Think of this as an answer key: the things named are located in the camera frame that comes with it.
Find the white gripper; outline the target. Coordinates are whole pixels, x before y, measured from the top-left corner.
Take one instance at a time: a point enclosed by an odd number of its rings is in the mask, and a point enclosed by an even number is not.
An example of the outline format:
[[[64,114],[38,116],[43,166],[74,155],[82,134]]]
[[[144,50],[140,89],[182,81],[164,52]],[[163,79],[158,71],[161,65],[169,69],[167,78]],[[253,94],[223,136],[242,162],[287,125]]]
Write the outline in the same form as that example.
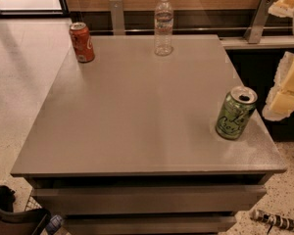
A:
[[[293,17],[294,34],[294,0],[278,0],[269,7],[269,13],[280,18]],[[262,115],[270,121],[289,118],[294,112],[294,54],[285,52],[279,61]]]

